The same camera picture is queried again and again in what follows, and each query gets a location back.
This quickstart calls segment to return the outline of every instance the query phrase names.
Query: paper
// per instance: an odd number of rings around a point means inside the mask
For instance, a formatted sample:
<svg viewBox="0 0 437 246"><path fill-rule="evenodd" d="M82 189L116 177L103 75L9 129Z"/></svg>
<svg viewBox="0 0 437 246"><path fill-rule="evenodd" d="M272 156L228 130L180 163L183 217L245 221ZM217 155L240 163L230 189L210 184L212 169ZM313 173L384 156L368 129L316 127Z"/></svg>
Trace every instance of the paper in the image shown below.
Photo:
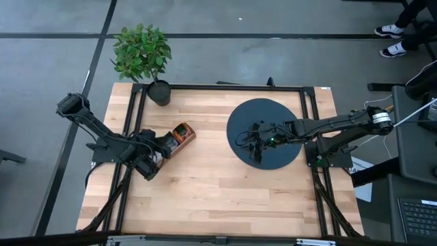
<svg viewBox="0 0 437 246"><path fill-rule="evenodd" d="M352 168L349 169L350 174L364 170L369 167L373 167L373 164L360 160L355 157L352 157L352 164L353 164ZM372 183L365 184L363 186L355 188L356 198L366 202L371 202L371 188L372 188Z"/></svg>

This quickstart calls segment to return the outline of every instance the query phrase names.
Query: black circular board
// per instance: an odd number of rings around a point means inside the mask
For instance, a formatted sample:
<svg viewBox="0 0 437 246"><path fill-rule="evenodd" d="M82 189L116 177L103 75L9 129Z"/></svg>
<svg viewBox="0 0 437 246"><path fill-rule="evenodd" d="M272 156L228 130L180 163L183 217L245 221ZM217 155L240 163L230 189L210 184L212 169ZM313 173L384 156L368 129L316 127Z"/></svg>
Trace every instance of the black circular board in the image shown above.
<svg viewBox="0 0 437 246"><path fill-rule="evenodd" d="M253 123L264 121L267 124L283 125L285 121L297 120L296 116L285 106L265 98L248 100L234 109L227 121L227 140L234 153L245 163L259 169L272 170L290 164L299 154L301 144L287 144L262 151L261 163L250 158L247 149L236 145L240 133L250 130Z"/></svg>

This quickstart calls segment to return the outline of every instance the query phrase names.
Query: gray floor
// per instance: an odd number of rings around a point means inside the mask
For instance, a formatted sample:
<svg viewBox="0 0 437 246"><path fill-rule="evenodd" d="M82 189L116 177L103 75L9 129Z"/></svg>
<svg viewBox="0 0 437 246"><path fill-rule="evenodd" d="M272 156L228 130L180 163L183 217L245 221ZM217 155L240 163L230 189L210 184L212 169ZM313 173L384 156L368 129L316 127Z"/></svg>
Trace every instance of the gray floor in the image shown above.
<svg viewBox="0 0 437 246"><path fill-rule="evenodd" d="M100 33L109 0L0 3L0 32ZM397 3L340 0L119 0L110 33L138 22L153 23L167 33L372 33L392 23L402 11ZM428 18L424 12L419 19ZM118 75L106 40L89 93L91 109L103 119L112 84ZM0 238L28 236L38 217L68 121L55 115L56 103L67 92L80 92L97 40L0 39L0 149L27 156L24 165L0 165ZM366 84L405 83L431 62L425 49L398 59L383 59L378 51L392 40L264 40L170 39L173 60L162 78L170 83L229 81L263 85L332 87L337 113L359 109L364 101L384 98ZM390 101L379 105L389 105ZM73 232L89 170L91 138L79 131L48 234ZM397 155L395 135L387 138ZM389 158L376 139L354 152L370 163ZM366 219L366 234L381 238L385 224Z"/></svg>

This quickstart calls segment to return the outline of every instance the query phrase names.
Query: wooden table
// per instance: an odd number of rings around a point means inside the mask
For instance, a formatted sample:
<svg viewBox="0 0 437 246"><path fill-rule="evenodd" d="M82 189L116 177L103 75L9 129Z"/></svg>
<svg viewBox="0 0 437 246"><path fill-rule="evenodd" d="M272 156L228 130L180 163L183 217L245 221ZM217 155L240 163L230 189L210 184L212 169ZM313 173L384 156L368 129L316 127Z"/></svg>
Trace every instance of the wooden table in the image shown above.
<svg viewBox="0 0 437 246"><path fill-rule="evenodd" d="M130 83L113 86L104 123L116 133L122 132L131 87ZM320 118L335 116L330 88L315 87L315 94ZM297 92L172 90L171 102L165 107L146 99L142 128L150 128L160 136L187 122L197 138L153 180L148 182L133 172L123 233L320 236L313 181L304 148L290 165L266 171L243 163L229 147L228 117L239 104L253 98L275 100L302 118ZM78 229L88 225L107 201L114 166L104 164L89 177ZM355 230L363 234L350 177L337 168L330 169L330 174L339 209ZM118 204L114 208L111 229L115 227ZM332 234L326 205L325 213Z"/></svg>

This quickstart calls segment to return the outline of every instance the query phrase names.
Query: sneaker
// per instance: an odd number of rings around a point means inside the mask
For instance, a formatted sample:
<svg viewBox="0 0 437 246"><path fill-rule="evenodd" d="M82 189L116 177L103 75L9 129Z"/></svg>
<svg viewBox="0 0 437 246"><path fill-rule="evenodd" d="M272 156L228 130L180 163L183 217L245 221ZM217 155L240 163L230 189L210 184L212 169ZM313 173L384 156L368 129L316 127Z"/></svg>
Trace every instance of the sneaker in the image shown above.
<svg viewBox="0 0 437 246"><path fill-rule="evenodd" d="M405 55L407 53L406 50L402 47L402 43L397 43L395 45L390 46L387 49L380 50L381 56L385 58L394 58L398 56Z"/></svg>
<svg viewBox="0 0 437 246"><path fill-rule="evenodd" d="M387 25L378 27L373 31L376 35L381 37L387 37L398 39L404 34L404 28L396 27L396 25Z"/></svg>

